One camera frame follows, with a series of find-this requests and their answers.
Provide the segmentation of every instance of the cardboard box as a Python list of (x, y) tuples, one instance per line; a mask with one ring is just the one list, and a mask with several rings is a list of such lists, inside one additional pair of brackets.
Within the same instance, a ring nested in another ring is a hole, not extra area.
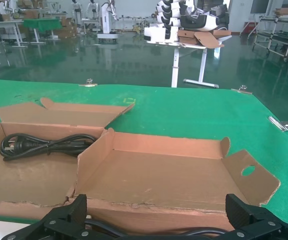
[(38, 19), (39, 11), (37, 10), (26, 10), (24, 11), (24, 19)]
[[(132, 234), (172, 234), (196, 226), (232, 230), (226, 194), (267, 203), (280, 182), (246, 151), (227, 156), (230, 140), (106, 131), (78, 156), (78, 194), (87, 212)], [(250, 175), (243, 175), (248, 167)]]
[(276, 8), (274, 11), (276, 16), (285, 16), (288, 15), (288, 7), (283, 7), (283, 8)]
[(213, 35), (212, 32), (178, 30), (177, 34), (180, 43), (201, 44), (208, 49), (215, 49), (224, 47), (224, 45), (220, 44), (217, 40), (218, 38), (230, 36), (232, 33), (227, 30), (215, 30), (215, 35)]
[(17, 1), (17, 6), (21, 9), (32, 9), (33, 3), (31, 0), (18, 0)]
[[(6, 135), (24, 133), (56, 140), (73, 134), (99, 138), (104, 127), (132, 108), (54, 103), (42, 98), (0, 107), (0, 144)], [(74, 192), (78, 160), (61, 153), (9, 162), (0, 155), (0, 216), (41, 219), (62, 206)]]
[(182, 44), (193, 44), (193, 45), (200, 44), (199, 40), (197, 40), (197, 38), (195, 37), (189, 38), (189, 37), (180, 36), (179, 42)]
[(3, 22), (9, 22), (12, 21), (10, 14), (2, 14)]

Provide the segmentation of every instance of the window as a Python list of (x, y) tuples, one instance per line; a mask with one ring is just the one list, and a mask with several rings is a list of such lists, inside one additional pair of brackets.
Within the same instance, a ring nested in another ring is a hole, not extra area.
[(270, 0), (253, 0), (251, 14), (265, 14)]

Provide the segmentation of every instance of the green workbench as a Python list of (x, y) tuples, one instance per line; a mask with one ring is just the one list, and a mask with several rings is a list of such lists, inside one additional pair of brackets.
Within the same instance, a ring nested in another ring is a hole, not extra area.
[(229, 137), (229, 154), (246, 149), (281, 181), (279, 190), (265, 207), (288, 223), (288, 132), (281, 132), (268, 121), (273, 114), (255, 96), (226, 89), (82, 87), (0, 80), (0, 107), (39, 103), (41, 97), (81, 104), (134, 103), (130, 112), (109, 125), (118, 132), (215, 140)]

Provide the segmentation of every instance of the black robotic claw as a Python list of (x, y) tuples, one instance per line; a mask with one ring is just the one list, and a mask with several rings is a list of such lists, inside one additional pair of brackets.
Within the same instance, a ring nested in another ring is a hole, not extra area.
[[(288, 224), (263, 207), (245, 204), (234, 194), (226, 196), (226, 214), (235, 228), (215, 240), (288, 240)], [(51, 210), (41, 221), (13, 232), (2, 240), (207, 240), (203, 235), (110, 236), (85, 228), (86, 195)]]

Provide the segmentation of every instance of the humanoid robot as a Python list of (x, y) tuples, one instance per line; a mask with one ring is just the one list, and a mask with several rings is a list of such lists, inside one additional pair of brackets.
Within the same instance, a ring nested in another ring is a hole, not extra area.
[(77, 2), (76, 0), (72, 0), (72, 17), (77, 25), (82, 24), (83, 12), (82, 12), (82, 4)]
[(98, 19), (99, 18), (99, 12), (100, 12), (100, 5), (98, 2), (95, 2), (94, 0), (90, 0), (90, 3), (87, 6), (87, 10), (86, 10), (86, 17), (87, 18), (91, 18), (90, 17), (90, 11), (93, 12), (93, 19)]

